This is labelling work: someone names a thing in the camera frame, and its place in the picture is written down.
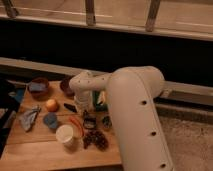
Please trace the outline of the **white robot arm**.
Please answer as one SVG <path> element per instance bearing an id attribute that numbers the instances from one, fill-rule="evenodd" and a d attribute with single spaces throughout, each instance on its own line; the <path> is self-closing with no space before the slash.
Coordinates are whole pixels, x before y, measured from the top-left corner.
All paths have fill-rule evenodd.
<path id="1" fill-rule="evenodd" d="M 153 66 L 125 67 L 99 76 L 85 70 L 69 82 L 82 111 L 91 108 L 92 91 L 106 92 L 124 171 L 175 171 L 153 102 L 164 83 L 162 72 Z"/>

